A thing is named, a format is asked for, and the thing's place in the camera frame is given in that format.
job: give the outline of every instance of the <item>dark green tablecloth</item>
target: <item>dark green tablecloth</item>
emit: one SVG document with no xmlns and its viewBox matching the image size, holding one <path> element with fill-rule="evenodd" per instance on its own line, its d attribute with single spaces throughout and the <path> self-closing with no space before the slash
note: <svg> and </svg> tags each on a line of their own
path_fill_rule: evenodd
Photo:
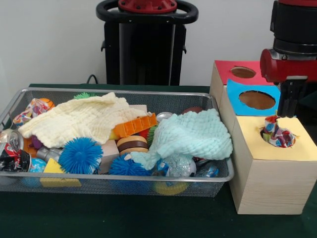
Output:
<svg viewBox="0 0 317 238">
<path fill-rule="evenodd" d="M 208 87 L 31 86 L 209 92 Z M 4 192 L 0 198 L 5 238 L 317 238 L 317 186 L 300 216 L 237 215 L 228 184 L 214 199 Z"/>
</svg>

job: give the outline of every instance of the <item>green spiky ball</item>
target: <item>green spiky ball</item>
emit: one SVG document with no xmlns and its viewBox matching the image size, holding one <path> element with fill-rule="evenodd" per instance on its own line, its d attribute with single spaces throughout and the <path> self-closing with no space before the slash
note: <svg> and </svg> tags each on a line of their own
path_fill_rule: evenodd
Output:
<svg viewBox="0 0 317 238">
<path fill-rule="evenodd" d="M 147 136 L 147 142 L 148 142 L 148 146 L 150 147 L 152 145 L 152 142 L 153 142 L 153 139 L 154 139 L 154 131 L 155 129 L 157 128 L 158 126 L 155 125 L 155 126 L 152 126 L 150 129 L 149 129 L 149 133 L 148 133 L 148 136 Z"/>
<path fill-rule="evenodd" d="M 74 99 L 84 99 L 84 98 L 90 98 L 90 97 L 94 97 L 94 96 L 95 96 L 94 93 L 81 93 L 81 94 L 74 96 Z"/>
</svg>

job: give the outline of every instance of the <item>black cable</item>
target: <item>black cable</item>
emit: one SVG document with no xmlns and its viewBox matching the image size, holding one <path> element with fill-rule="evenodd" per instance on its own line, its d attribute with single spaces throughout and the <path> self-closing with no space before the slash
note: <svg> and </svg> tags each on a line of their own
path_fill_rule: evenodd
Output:
<svg viewBox="0 0 317 238">
<path fill-rule="evenodd" d="M 90 79 L 91 79 L 91 78 L 94 78 L 94 79 L 95 79 L 96 84 L 99 84 L 99 82 L 98 82 L 98 80 L 97 80 L 97 78 L 96 78 L 96 76 L 95 76 L 94 74 L 91 74 L 91 75 L 88 77 L 88 79 L 87 79 L 87 83 L 89 83 L 89 82 L 90 82 Z"/>
</svg>

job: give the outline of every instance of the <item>crushed soda can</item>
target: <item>crushed soda can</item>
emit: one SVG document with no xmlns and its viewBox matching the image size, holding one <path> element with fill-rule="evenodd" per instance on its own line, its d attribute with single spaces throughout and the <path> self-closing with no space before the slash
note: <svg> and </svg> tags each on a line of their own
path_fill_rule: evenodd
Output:
<svg viewBox="0 0 317 238">
<path fill-rule="evenodd" d="M 206 159 L 198 158 L 198 157 L 194 157 L 193 160 L 195 161 L 197 168 L 205 165 L 206 163 L 208 163 L 210 161 L 210 160 L 206 160 Z"/>
<path fill-rule="evenodd" d="M 22 150 L 24 146 L 23 136 L 17 130 L 12 129 L 1 132 L 0 143 L 9 143 L 15 152 Z"/>
<path fill-rule="evenodd" d="M 0 171 L 27 172 L 31 156 L 23 150 L 15 151 L 9 143 L 0 143 Z"/>
</svg>

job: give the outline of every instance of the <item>metal basket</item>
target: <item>metal basket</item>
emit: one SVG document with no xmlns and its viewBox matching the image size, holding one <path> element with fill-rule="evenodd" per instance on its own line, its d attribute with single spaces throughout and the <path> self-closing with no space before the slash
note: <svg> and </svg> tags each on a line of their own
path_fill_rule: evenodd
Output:
<svg viewBox="0 0 317 238">
<path fill-rule="evenodd" d="M 97 96 L 115 92 L 116 96 L 126 98 L 129 104 L 146 104 L 148 111 L 156 114 L 180 114 L 189 107 L 202 107 L 205 110 L 216 108 L 214 99 L 204 93 L 27 88 L 18 92 L 1 114 L 1 127 L 15 128 L 11 121 L 25 110 L 33 98 L 49 98 L 58 105 L 82 92 L 95 93 Z M 215 165 L 219 168 L 217 178 L 0 172 L 0 191 L 215 197 L 224 182 L 231 180 L 234 175 L 230 158 L 215 161 Z M 44 187 L 41 181 L 54 182 L 56 185 Z"/>
</svg>

